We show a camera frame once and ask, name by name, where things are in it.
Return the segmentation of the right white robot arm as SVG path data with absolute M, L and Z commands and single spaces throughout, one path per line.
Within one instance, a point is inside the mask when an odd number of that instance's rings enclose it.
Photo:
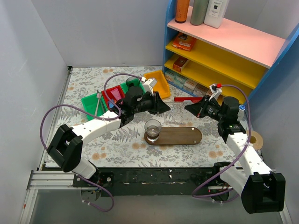
M 199 102 L 185 106 L 198 118 L 208 116 L 218 122 L 218 133 L 237 156 L 243 171 L 233 164 L 224 165 L 211 174 L 216 185 L 228 183 L 240 196 L 244 209 L 249 213 L 280 212 L 284 209 L 285 178 L 275 173 L 257 154 L 238 119 L 239 101 L 225 97 L 222 104 L 203 97 Z

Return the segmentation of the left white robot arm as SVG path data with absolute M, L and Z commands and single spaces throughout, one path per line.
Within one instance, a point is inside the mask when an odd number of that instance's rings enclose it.
M 60 126 L 47 153 L 62 171 L 71 171 L 83 178 L 88 186 L 96 186 L 100 180 L 100 171 L 90 161 L 82 158 L 82 149 L 97 137 L 125 126 L 133 120 L 136 113 L 149 112 L 156 115 L 169 110 L 170 107 L 158 92 L 144 93 L 139 86 L 130 87 L 125 97 L 100 117 L 74 127 Z

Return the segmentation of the clear textured acrylic holder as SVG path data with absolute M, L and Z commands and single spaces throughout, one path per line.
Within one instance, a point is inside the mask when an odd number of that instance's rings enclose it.
M 164 124 L 183 125 L 185 124 L 185 104 L 183 102 L 167 102 L 170 110 L 163 114 Z

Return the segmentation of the clear glass cup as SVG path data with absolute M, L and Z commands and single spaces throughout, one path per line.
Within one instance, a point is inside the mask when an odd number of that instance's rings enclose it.
M 145 123 L 144 129 L 147 139 L 151 142 L 154 142 L 159 137 L 162 125 L 158 120 L 151 119 Z

